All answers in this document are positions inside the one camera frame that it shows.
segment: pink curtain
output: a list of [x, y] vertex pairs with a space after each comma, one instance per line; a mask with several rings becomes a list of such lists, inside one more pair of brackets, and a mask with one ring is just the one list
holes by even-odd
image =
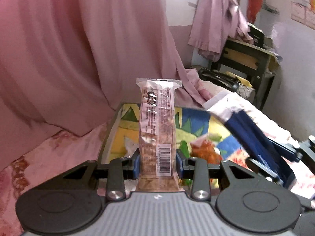
[[183, 81], [177, 105], [205, 100], [188, 81], [165, 0], [0, 0], [0, 170], [60, 129], [83, 135], [136, 77]]

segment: hanging clothes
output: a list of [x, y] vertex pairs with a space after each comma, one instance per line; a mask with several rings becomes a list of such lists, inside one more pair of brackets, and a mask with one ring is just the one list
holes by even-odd
[[261, 9], [262, 2], [263, 0], [248, 0], [246, 16], [249, 23], [255, 23], [257, 13]]
[[188, 44], [216, 62], [228, 37], [252, 42], [236, 0], [199, 0]]

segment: blue fabric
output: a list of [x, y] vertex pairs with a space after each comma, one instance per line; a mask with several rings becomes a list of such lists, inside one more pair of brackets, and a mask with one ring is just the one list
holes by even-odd
[[203, 127], [200, 135], [208, 133], [210, 114], [203, 110], [196, 110], [190, 108], [182, 108], [182, 126], [191, 120], [191, 133], [198, 131]]
[[243, 149], [233, 135], [229, 135], [222, 142], [218, 143], [216, 147], [220, 150], [223, 159], [227, 159], [236, 150]]
[[284, 186], [291, 184], [293, 171], [275, 150], [264, 133], [244, 112], [233, 113], [225, 127], [235, 136], [247, 153], [279, 175]]

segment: round joint cover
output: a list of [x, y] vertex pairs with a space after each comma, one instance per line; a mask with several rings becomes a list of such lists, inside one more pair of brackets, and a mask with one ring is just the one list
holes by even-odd
[[250, 187], [255, 185], [251, 180], [238, 180], [237, 185], [220, 193], [216, 208], [223, 219], [247, 232], [274, 233], [293, 228], [301, 213], [298, 198], [268, 181], [255, 189]]
[[15, 210], [24, 229], [39, 235], [67, 234], [92, 222], [102, 203], [91, 190], [36, 190], [18, 199]]

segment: plastic wrapper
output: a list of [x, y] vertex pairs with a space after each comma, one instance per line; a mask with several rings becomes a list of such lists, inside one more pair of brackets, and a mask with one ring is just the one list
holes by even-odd
[[137, 79], [142, 99], [139, 123], [141, 171], [138, 191], [178, 191], [174, 91], [177, 80]]
[[[124, 142], [125, 142], [125, 148], [126, 148], [126, 154], [125, 157], [131, 158], [134, 152], [139, 148], [138, 143], [134, 143], [130, 138], [124, 136]], [[125, 189], [126, 189], [126, 196], [128, 197], [130, 195], [130, 192], [133, 192], [136, 190], [138, 179], [131, 180], [127, 179], [125, 180]]]

